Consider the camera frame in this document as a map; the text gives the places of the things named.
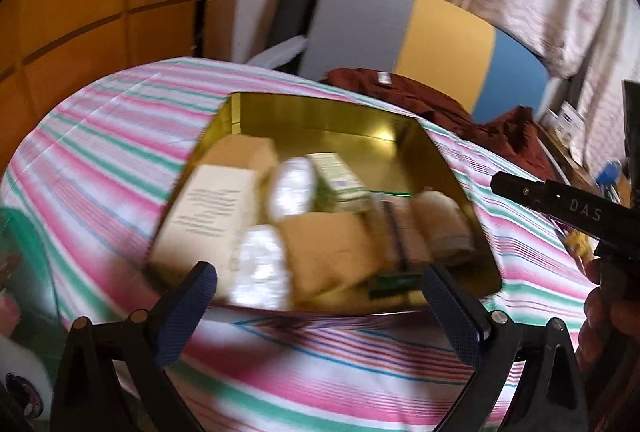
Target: striped bedsheet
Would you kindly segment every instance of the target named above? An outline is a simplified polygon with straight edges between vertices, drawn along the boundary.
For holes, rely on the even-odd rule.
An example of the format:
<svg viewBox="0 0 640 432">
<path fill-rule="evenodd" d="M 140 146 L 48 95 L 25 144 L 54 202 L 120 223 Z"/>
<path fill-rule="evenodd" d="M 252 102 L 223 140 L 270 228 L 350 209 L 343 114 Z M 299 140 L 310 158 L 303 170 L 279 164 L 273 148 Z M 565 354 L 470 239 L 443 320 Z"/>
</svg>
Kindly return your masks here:
<svg viewBox="0 0 640 432">
<path fill-rule="evenodd" d="M 312 95 L 399 108 L 260 68 L 176 58 L 99 79 L 54 108 L 2 179 L 6 205 L 35 222 L 62 318 L 121 319 L 157 295 L 141 266 L 180 170 L 230 92 Z M 569 326 L 574 343 L 591 285 L 540 215 L 491 193 L 498 170 L 528 174 L 424 120 L 487 234 L 504 281 L 484 301 L 517 322 Z M 439 329 L 275 330 L 203 321 L 170 375 L 207 430 L 428 431 L 470 371 Z M 520 370 L 487 423 L 495 428 Z"/>
</svg>

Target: wooden panel wall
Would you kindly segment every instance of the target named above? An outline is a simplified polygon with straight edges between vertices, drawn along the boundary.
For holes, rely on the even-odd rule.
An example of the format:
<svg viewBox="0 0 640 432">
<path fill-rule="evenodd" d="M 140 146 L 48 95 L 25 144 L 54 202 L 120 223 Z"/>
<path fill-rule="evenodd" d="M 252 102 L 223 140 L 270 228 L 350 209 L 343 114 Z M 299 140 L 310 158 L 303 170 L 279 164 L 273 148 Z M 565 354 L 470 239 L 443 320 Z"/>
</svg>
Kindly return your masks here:
<svg viewBox="0 0 640 432">
<path fill-rule="evenodd" d="M 2 0 L 0 171 L 28 131 L 84 85 L 190 55 L 197 1 Z M 235 0 L 204 1 L 205 56 L 228 60 Z"/>
</svg>

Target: human hand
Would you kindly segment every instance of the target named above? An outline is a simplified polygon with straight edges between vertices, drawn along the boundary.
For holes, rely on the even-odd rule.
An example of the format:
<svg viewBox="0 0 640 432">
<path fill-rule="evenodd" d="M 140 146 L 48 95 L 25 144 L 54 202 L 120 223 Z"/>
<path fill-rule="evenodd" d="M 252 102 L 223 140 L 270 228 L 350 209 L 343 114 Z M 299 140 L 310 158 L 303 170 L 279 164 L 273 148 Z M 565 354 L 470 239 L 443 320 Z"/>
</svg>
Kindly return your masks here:
<svg viewBox="0 0 640 432">
<path fill-rule="evenodd" d="M 587 278 L 594 284 L 600 283 L 600 260 L 591 260 L 584 268 Z M 584 301 L 587 319 L 578 335 L 578 349 L 575 357 L 580 370 L 588 370 L 602 354 L 604 348 L 596 330 L 607 321 L 625 335 L 633 336 L 640 342 L 640 302 L 620 301 L 607 306 L 596 287 Z"/>
</svg>

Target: red-brown garment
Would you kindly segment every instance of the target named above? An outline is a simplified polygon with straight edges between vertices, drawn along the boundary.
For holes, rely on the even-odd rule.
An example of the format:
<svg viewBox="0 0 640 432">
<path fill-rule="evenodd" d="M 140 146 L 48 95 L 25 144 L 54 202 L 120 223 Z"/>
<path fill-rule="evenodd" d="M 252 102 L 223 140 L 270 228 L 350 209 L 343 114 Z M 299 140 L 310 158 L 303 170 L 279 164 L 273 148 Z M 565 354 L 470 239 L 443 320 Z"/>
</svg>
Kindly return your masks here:
<svg viewBox="0 0 640 432">
<path fill-rule="evenodd" d="M 491 150 L 540 179 L 556 179 L 538 141 L 538 128 L 529 107 L 514 107 L 489 123 L 478 125 L 460 103 L 446 94 L 413 79 L 395 74 L 390 77 L 391 84 L 380 84 L 376 70 L 336 68 L 328 73 L 327 83 L 404 108 Z"/>
</svg>

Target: white box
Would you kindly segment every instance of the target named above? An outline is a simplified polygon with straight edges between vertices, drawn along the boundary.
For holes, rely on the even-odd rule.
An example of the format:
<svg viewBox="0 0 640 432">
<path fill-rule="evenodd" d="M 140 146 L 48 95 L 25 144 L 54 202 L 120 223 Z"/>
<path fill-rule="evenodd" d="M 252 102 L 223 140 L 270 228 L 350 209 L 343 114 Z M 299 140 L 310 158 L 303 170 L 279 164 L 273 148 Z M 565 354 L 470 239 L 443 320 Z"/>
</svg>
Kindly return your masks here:
<svg viewBox="0 0 640 432">
<path fill-rule="evenodd" d="M 574 138 L 584 131 L 584 119 L 565 101 L 560 107 L 555 130 L 562 145 L 569 148 Z"/>
<path fill-rule="evenodd" d="M 215 298 L 226 298 L 242 234 L 257 224 L 256 174 L 215 165 L 191 173 L 160 229 L 149 265 L 177 285 L 199 261 L 218 273 Z"/>
</svg>

